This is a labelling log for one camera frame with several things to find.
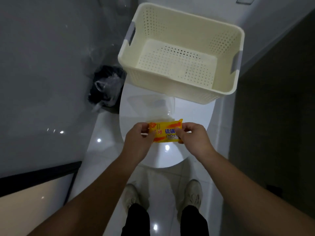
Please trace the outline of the yellow soap bar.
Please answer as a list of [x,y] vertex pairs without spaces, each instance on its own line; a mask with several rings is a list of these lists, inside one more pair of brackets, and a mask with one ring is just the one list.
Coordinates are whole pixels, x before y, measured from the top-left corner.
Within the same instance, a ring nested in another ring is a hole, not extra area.
[[151,122],[149,132],[155,132],[154,143],[179,142],[175,128],[182,128],[183,119],[171,122]]

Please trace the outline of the person's right forearm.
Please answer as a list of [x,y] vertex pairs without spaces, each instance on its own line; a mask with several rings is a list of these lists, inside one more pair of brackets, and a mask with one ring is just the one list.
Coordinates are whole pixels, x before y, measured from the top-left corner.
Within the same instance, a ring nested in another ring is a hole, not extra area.
[[315,236],[315,220],[251,180],[226,158],[206,148],[195,155],[225,202],[256,235]]

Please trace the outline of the person's left hand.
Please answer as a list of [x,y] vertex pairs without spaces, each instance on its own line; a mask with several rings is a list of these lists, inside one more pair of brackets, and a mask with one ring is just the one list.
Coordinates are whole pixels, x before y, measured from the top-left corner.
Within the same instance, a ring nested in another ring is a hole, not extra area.
[[146,157],[151,145],[141,143],[141,133],[145,132],[149,132],[149,124],[139,122],[126,134],[121,155],[128,163],[138,165]]

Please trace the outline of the person's black trouser leg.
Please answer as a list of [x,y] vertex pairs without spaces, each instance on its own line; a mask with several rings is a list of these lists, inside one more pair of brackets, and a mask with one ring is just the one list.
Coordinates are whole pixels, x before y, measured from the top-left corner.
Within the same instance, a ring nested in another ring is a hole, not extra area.
[[146,209],[138,203],[128,209],[121,236],[150,236],[150,218]]
[[199,213],[197,207],[188,205],[182,210],[180,220],[181,236],[209,236],[206,219]]

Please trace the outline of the person's right hand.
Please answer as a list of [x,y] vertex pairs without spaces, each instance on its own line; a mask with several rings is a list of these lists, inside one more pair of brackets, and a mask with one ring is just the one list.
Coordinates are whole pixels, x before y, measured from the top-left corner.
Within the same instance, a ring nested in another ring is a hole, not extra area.
[[187,122],[182,124],[182,128],[185,128],[187,131],[187,139],[184,145],[199,162],[202,163],[218,154],[210,142],[206,129],[202,125]]

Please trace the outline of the person's right black trouser leg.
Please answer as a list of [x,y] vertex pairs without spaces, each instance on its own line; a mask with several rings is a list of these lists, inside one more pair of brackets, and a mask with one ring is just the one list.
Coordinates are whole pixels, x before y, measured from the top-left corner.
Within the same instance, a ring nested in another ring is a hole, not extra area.
[[206,219],[199,213],[197,207],[188,205],[182,210],[180,220],[181,236],[209,236]]

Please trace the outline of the person's left forearm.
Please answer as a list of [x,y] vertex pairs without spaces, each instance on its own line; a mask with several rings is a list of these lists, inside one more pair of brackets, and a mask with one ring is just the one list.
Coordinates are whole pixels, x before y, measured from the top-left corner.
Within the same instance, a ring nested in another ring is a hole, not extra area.
[[140,159],[134,152],[122,152],[91,185],[28,236],[102,236]]

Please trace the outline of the cream perforated plastic basket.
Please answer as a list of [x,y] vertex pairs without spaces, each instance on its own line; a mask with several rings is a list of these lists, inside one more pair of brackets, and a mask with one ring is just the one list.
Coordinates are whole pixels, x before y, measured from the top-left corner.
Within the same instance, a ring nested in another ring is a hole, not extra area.
[[235,92],[244,38],[238,26],[142,3],[117,58],[133,85],[208,104]]

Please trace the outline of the black trash bin with bag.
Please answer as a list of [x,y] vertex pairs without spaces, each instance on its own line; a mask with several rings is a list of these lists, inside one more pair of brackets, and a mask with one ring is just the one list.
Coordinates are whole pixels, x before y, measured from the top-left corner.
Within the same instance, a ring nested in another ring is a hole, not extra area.
[[93,75],[93,84],[89,91],[88,101],[92,112],[102,109],[119,114],[120,101],[127,73],[116,66],[103,65]]

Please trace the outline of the person's beige shoe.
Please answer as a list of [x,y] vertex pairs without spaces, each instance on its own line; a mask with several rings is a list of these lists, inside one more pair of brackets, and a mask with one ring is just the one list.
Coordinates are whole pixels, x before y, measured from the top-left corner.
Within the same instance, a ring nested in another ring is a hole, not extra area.
[[203,191],[200,182],[196,179],[190,180],[184,190],[183,201],[179,204],[179,210],[177,213],[178,222],[181,222],[183,210],[187,206],[192,206],[193,212],[199,213],[203,198]]
[[123,192],[123,207],[127,214],[127,223],[150,223],[149,214],[140,202],[136,187],[127,184]]

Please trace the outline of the person's left beige shoe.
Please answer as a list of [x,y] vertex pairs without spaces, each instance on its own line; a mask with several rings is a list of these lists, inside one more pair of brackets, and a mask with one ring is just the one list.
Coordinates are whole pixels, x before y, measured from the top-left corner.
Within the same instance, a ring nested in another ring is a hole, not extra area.
[[136,187],[127,184],[123,192],[123,207],[127,214],[127,223],[150,223],[149,214],[140,202]]

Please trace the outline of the person's left black trouser leg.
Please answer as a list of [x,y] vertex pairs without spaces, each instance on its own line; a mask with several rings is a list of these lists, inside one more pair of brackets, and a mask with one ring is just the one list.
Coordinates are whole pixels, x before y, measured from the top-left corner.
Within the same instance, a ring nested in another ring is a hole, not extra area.
[[150,218],[146,209],[138,203],[128,209],[121,236],[150,236]]

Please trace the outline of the person's right beige shoe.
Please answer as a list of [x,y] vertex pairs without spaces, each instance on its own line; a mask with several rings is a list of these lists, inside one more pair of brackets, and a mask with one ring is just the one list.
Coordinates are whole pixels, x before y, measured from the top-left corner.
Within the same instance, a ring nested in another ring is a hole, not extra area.
[[192,206],[193,212],[199,213],[203,198],[203,191],[200,182],[196,179],[190,180],[184,190],[183,201],[179,204],[179,210],[177,213],[178,222],[181,222],[183,210],[187,206]]

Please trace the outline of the clear plastic soap box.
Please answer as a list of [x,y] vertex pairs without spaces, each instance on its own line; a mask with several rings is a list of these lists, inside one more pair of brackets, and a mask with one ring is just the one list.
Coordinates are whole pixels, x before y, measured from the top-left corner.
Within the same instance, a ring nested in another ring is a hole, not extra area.
[[128,97],[127,101],[136,114],[147,121],[173,119],[175,97],[164,94],[136,95]]

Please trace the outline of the white toilet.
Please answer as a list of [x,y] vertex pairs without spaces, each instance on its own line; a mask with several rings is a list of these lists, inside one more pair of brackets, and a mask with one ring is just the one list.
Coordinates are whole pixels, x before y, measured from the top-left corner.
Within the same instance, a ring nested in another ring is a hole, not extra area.
[[185,160],[190,153],[175,141],[175,128],[194,122],[204,128],[210,124],[215,100],[202,105],[170,97],[125,83],[122,91],[119,124],[123,140],[138,122],[149,123],[156,131],[155,142],[141,164],[152,168],[167,168]]

